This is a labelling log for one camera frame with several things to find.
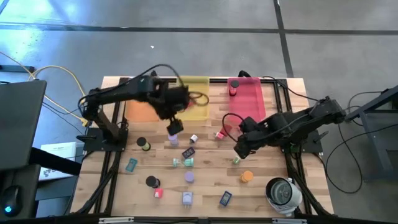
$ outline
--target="cable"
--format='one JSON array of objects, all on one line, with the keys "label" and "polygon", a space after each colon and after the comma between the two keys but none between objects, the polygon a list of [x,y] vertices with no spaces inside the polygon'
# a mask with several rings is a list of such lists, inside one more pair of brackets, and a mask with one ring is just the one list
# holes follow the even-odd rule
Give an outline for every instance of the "cable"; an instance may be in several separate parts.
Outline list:
[{"label": "cable", "polygon": [[[377,129],[377,130],[374,130],[374,131],[368,131],[368,132],[365,132],[365,133],[362,133],[362,134],[357,134],[357,135],[355,135],[355,136],[353,136],[353,137],[351,137],[351,138],[348,138],[348,139],[344,139],[344,138],[343,138],[343,142],[341,142],[340,144],[338,144],[338,145],[331,151],[331,153],[329,154],[328,158],[326,159],[326,164],[324,164],[323,161],[322,161],[322,159],[319,157],[319,158],[321,159],[321,161],[322,161],[323,167],[325,168],[326,177],[329,179],[330,183],[331,183],[333,186],[335,186],[338,190],[340,190],[341,192],[344,192],[344,193],[346,193],[346,194],[354,194],[354,193],[358,192],[358,191],[361,189],[361,187],[362,187],[363,176],[362,176],[362,172],[361,172],[361,169],[360,169],[360,167],[359,167],[359,164],[358,164],[356,158],[354,157],[353,153],[351,152],[351,149],[348,147],[347,142],[350,141],[350,140],[352,140],[352,139],[354,139],[354,138],[356,138],[356,137],[359,137],[359,136],[362,136],[362,135],[365,135],[365,134],[369,134],[369,133],[375,133],[375,132],[378,132],[378,131],[382,131],[382,130],[384,130],[384,129],[392,128],[392,127],[394,127],[394,126],[398,126],[398,123],[397,123],[397,124],[392,124],[392,125],[389,125],[389,126],[386,126],[386,127],[384,127],[384,128],[380,128],[380,129]],[[338,148],[339,148],[341,145],[343,145],[343,144],[345,144],[345,145],[347,146],[347,148],[348,148],[350,154],[353,156],[355,162],[357,163],[358,168],[359,168],[359,171],[360,171],[360,174],[361,174],[361,183],[360,183],[359,187],[358,187],[356,190],[351,191],[351,192],[342,190],[341,188],[337,187],[336,184],[330,179],[329,174],[328,174],[328,163],[329,163],[329,159],[330,159],[331,155],[336,151],[336,149],[338,149]]]},{"label": "cable", "polygon": [[[182,81],[180,75],[178,74],[178,72],[177,72],[171,65],[167,65],[167,64],[157,64],[157,65],[154,65],[154,66],[152,66],[151,68],[148,68],[147,70],[143,71],[142,73],[140,73],[139,75],[136,75],[136,76],[133,77],[133,78],[137,78],[137,77],[143,76],[143,75],[145,75],[147,72],[149,72],[149,71],[151,71],[152,69],[157,68],[157,67],[167,67],[167,68],[171,69],[171,71],[173,71],[174,75],[178,78],[179,82],[181,83],[181,86],[184,86],[183,81]],[[129,83],[129,81],[132,80],[133,78],[130,78],[129,80],[127,80],[127,81],[125,81],[125,82],[123,82],[123,83],[120,83],[120,84],[118,84],[118,85],[116,85],[116,86],[114,86],[114,87],[111,87],[111,88],[109,88],[109,89],[107,89],[107,90],[105,90],[105,91],[98,92],[98,93],[92,93],[92,94],[88,94],[88,95],[86,95],[86,96],[83,96],[82,98],[80,98],[80,100],[79,100],[78,103],[77,103],[77,107],[79,108],[80,113],[83,114],[83,111],[81,110],[81,104],[84,103],[83,100],[84,100],[85,98],[87,98],[87,97],[89,97],[89,96],[100,95],[100,94],[107,93],[107,92],[109,92],[109,91],[115,90],[115,89],[117,89],[117,88],[119,88],[119,87],[121,87],[121,86],[126,85],[126,84]]]},{"label": "cable", "polygon": [[266,76],[263,76],[263,78],[271,78],[271,79],[275,80],[278,84],[280,84],[280,85],[283,86],[284,88],[288,89],[289,91],[291,91],[291,92],[292,92],[293,94],[295,94],[296,96],[301,96],[301,97],[304,97],[304,98],[307,98],[307,99],[313,100],[313,101],[319,101],[319,100],[314,99],[314,98],[311,98],[311,97],[309,97],[309,96],[304,96],[304,95],[301,95],[301,94],[298,94],[298,93],[294,92],[293,90],[291,90],[289,87],[285,86],[285,84],[281,83],[278,79],[276,79],[276,78],[274,78],[274,77],[270,77],[270,76],[266,75]]},{"label": "cable", "polygon": [[[30,78],[35,79],[35,78],[36,78],[35,75],[39,74],[42,70],[45,70],[46,68],[59,68],[59,69],[62,69],[62,70],[64,70],[64,71],[66,71],[67,73],[69,73],[69,74],[75,79],[75,81],[76,81],[76,83],[77,83],[77,85],[78,85],[78,87],[79,87],[79,89],[80,89],[80,91],[81,91],[81,94],[82,94],[83,96],[85,95],[85,93],[84,93],[84,91],[83,91],[83,89],[82,89],[82,87],[81,87],[81,85],[80,85],[80,82],[78,81],[78,79],[77,79],[77,77],[75,76],[75,74],[73,74],[71,71],[69,71],[68,69],[66,69],[66,68],[64,68],[64,67],[57,66],[57,65],[49,65],[49,66],[40,68],[40,69],[36,70],[35,72],[31,73],[25,66],[23,66],[23,64],[19,63],[17,60],[13,59],[12,57],[6,55],[5,53],[3,53],[3,52],[1,52],[1,51],[0,51],[0,54],[6,56],[6,57],[9,58],[10,60],[12,60],[13,62],[17,63],[19,66],[21,66],[21,67],[29,74],[29,78],[28,78],[27,81],[30,81]],[[86,125],[86,123],[87,123],[87,120],[86,120],[86,119],[81,118],[81,117],[79,117],[79,116],[77,116],[77,115],[71,113],[70,111],[68,111],[68,110],[67,110],[66,108],[64,108],[63,106],[61,106],[61,105],[59,105],[58,103],[56,103],[55,101],[51,100],[47,95],[44,95],[44,97],[45,97],[46,99],[48,99],[51,103],[55,104],[56,106],[58,106],[59,108],[63,109],[63,110],[66,111],[67,113],[70,113],[72,116],[74,116],[75,118],[79,119],[79,120],[83,123],[84,126]]]},{"label": "cable", "polygon": [[69,113],[64,113],[64,112],[61,112],[61,111],[55,109],[54,107],[50,106],[50,105],[49,105],[48,103],[46,103],[46,102],[43,102],[43,104],[44,104],[45,106],[48,106],[49,108],[55,110],[56,112],[58,112],[58,113],[60,113],[60,114],[64,114],[64,115],[71,114],[71,113],[73,113],[73,112],[75,112],[75,111],[78,110],[78,109],[74,109],[73,111],[71,111],[71,112],[69,112]]},{"label": "cable", "polygon": [[226,113],[226,114],[223,116],[223,119],[221,120],[221,123],[223,124],[223,129],[224,129],[225,133],[226,133],[234,142],[238,142],[238,140],[236,140],[234,137],[232,137],[232,136],[227,132],[227,130],[226,130],[226,128],[225,128],[224,120],[225,120],[225,117],[227,117],[228,115],[236,116],[236,117],[240,118],[242,122],[244,121],[244,119],[243,119],[240,115],[238,115],[238,114],[236,114],[236,113]]},{"label": "cable", "polygon": [[61,117],[59,114],[57,114],[56,112],[52,111],[49,107],[47,107],[46,105],[43,105],[45,108],[49,109],[49,111],[53,112],[55,115],[57,115],[58,117],[60,117],[61,119],[63,119],[66,123],[68,123],[70,126],[74,127],[80,134],[83,135],[83,133],[76,128],[76,126],[74,126],[73,124],[71,124],[69,121],[67,121],[65,118]]},{"label": "cable", "polygon": [[[206,105],[209,104],[210,99],[209,99],[209,96],[208,96],[208,95],[206,95],[206,94],[204,94],[204,93],[201,93],[201,92],[199,92],[199,91],[190,91],[189,94],[190,94],[190,99],[191,99],[191,101],[193,102],[194,105],[197,105],[197,106],[206,106]],[[201,98],[201,97],[203,97],[203,96],[206,98],[206,103],[198,103],[198,102],[196,101],[196,99],[199,99],[199,98]]]},{"label": "cable", "polygon": [[[368,94],[368,93],[382,93],[382,91],[366,91],[366,92],[362,92],[362,93],[357,93],[357,94],[355,94],[353,97],[351,97],[351,99],[349,99],[349,101],[348,101],[348,106],[347,106],[347,109],[348,109],[348,113],[351,113],[351,107],[350,107],[350,105],[351,105],[351,101],[356,97],[356,96],[359,96],[359,95],[362,95],[362,94]],[[357,123],[355,120],[353,120],[353,122],[356,124],[356,125],[359,125],[359,126],[363,126],[362,124],[359,124],[359,123]]]}]

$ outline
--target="purple cup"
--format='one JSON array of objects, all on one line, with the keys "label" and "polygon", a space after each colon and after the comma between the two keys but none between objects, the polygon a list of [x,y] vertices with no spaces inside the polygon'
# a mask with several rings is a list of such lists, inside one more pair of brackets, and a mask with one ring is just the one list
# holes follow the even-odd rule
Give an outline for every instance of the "purple cup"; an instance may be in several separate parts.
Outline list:
[{"label": "purple cup", "polygon": [[185,180],[186,180],[187,182],[189,182],[189,183],[192,183],[192,182],[193,182],[193,172],[187,171],[187,172],[185,173]]}]

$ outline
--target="gray floor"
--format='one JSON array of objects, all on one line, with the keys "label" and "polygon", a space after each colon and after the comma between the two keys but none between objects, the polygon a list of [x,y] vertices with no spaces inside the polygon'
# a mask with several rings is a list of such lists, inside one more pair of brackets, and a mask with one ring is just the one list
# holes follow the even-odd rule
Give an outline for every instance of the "gray floor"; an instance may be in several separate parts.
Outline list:
[{"label": "gray floor", "polygon": [[[397,1],[279,3],[286,29],[398,29]],[[0,14],[0,23],[277,28],[272,0],[10,0]],[[1,51],[26,65],[67,67],[86,91],[101,85],[105,75],[135,75],[156,63],[169,63],[184,75],[236,76],[246,70],[253,76],[286,77],[279,34],[0,30],[0,37]],[[292,34],[287,35],[287,45],[294,77],[305,79],[307,94],[314,98],[329,95],[345,106],[357,92],[384,90],[398,83],[398,35]],[[0,57],[2,63],[11,62]],[[170,75],[167,70],[158,72]],[[5,81],[26,78],[23,73],[0,73],[0,80]],[[40,78],[48,81],[49,96],[71,110],[76,107],[80,92],[71,77],[48,70]],[[353,104],[361,105],[373,97],[359,96]],[[79,120],[65,118],[83,131]],[[341,127],[346,138],[363,132],[354,124]],[[335,125],[320,130],[329,130],[322,139],[327,156],[341,138]],[[34,145],[74,141],[77,134],[44,108]],[[349,145],[364,172],[369,171],[375,161],[367,139],[357,138]],[[359,184],[358,170],[344,147],[331,159],[330,176],[346,190]],[[398,222],[396,183],[364,183],[354,195],[329,187],[337,215]]]}]

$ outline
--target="wooden table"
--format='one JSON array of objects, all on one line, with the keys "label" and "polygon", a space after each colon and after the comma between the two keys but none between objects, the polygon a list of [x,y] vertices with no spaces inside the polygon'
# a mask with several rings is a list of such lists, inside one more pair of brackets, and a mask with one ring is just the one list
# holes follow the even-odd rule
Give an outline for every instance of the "wooden table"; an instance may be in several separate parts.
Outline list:
[{"label": "wooden table", "polygon": [[[104,77],[102,88],[119,83],[120,77]],[[288,78],[289,87],[305,95],[301,78]],[[266,115],[276,110],[275,94],[272,85],[262,84]],[[129,123],[129,139],[121,157],[118,181],[114,195],[112,215],[158,216],[158,217],[281,217],[264,196],[265,186],[274,177],[287,177],[285,159],[278,147],[263,147],[257,154],[248,156],[238,165],[232,160],[236,153],[234,142],[230,139],[215,141],[213,133],[221,129],[221,118],[228,112],[228,94],[225,83],[210,84],[210,115],[206,121],[184,121],[184,131],[178,135],[180,145],[170,146],[167,139],[168,121],[151,123]],[[290,93],[293,111],[308,107],[305,98]],[[114,105],[106,105],[104,111],[112,117]],[[189,138],[196,134],[195,166],[192,168],[172,167],[172,159],[182,158],[181,153],[189,147]],[[136,144],[136,139],[144,136],[152,144],[150,151],[144,152]],[[78,179],[72,211],[83,206],[97,187],[104,152],[94,152],[84,160]],[[129,159],[138,160],[133,173],[126,172]],[[328,185],[323,166],[312,154],[302,156],[307,185],[314,196],[333,213]],[[184,173],[191,170],[195,182],[188,184]],[[239,176],[251,170],[254,179],[246,184],[240,183]],[[161,181],[164,194],[161,199],[154,198],[154,189],[146,186],[147,176],[154,175]],[[106,205],[109,184],[105,188],[102,209]],[[233,194],[227,207],[219,205],[220,198],[227,190]],[[182,205],[182,192],[193,192],[193,205]]]}]

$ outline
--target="small object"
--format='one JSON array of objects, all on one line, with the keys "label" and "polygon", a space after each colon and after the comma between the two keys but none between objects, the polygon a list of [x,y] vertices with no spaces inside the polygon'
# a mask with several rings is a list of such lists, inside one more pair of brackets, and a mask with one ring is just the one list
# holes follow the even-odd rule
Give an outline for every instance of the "small object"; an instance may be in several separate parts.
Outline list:
[{"label": "small object", "polygon": [[168,139],[170,141],[170,144],[172,146],[178,146],[178,138],[177,138],[176,134],[174,134],[172,136],[168,134],[167,137],[168,137]]},{"label": "small object", "polygon": [[235,156],[234,160],[232,161],[233,164],[239,164],[239,162],[241,161],[241,158],[239,158],[239,156]]},{"label": "small object", "polygon": [[225,138],[225,136],[227,136],[230,131],[232,130],[232,126],[229,124],[225,125],[225,128],[221,128],[221,130],[219,132],[217,132],[215,134],[216,138],[218,138],[219,140],[222,140],[223,138]]},{"label": "small object", "polygon": [[192,147],[189,147],[182,153],[182,156],[184,157],[184,159],[188,159],[190,156],[194,155],[194,153],[195,150]]},{"label": "small object", "polygon": [[134,168],[136,168],[136,165],[137,165],[137,160],[134,158],[130,158],[129,163],[126,166],[126,170],[132,172]]},{"label": "small object", "polygon": [[163,189],[162,188],[155,189],[155,194],[154,194],[155,198],[161,198],[162,195],[163,195]]},{"label": "small object", "polygon": [[182,204],[192,205],[192,192],[182,192]]},{"label": "small object", "polygon": [[19,185],[12,185],[1,194],[1,208],[7,217],[14,217],[22,210],[22,189]]},{"label": "small object", "polygon": [[234,96],[236,95],[236,89],[239,86],[239,82],[237,80],[233,80],[229,86],[229,95]]},{"label": "small object", "polygon": [[223,196],[221,197],[220,204],[227,206],[229,200],[231,200],[232,194],[228,191],[225,191]]},{"label": "small object", "polygon": [[193,143],[195,143],[197,140],[198,140],[198,136],[192,135],[192,137],[189,139],[189,142],[190,142],[191,144],[193,144]]},{"label": "small object", "polygon": [[174,167],[177,167],[179,164],[181,164],[181,160],[179,160],[179,159],[177,159],[177,158],[174,158],[174,159],[173,159],[173,166],[174,166]]},{"label": "small object", "polygon": [[150,149],[150,144],[144,137],[139,137],[137,139],[137,145],[140,146],[144,151],[148,151]]},{"label": "small object", "polygon": [[187,171],[187,172],[185,173],[185,180],[186,180],[187,182],[189,182],[189,183],[192,183],[192,182],[193,182],[193,172]]},{"label": "small object", "polygon": [[147,177],[145,183],[148,185],[148,187],[152,187],[155,189],[160,187],[160,180],[154,176]]},{"label": "small object", "polygon": [[185,165],[185,166],[193,167],[193,158],[191,158],[191,159],[186,159],[186,160],[184,161],[184,165]]},{"label": "small object", "polygon": [[225,138],[225,135],[222,134],[221,132],[215,133],[215,136],[216,136],[216,138],[219,139],[219,140],[222,140],[223,138]]},{"label": "small object", "polygon": [[292,216],[301,204],[302,193],[292,183],[292,179],[273,178],[266,186],[266,197],[271,206],[280,214]]},{"label": "small object", "polygon": [[243,174],[241,175],[241,181],[244,183],[249,182],[250,180],[253,179],[253,173],[251,171],[244,171]]}]

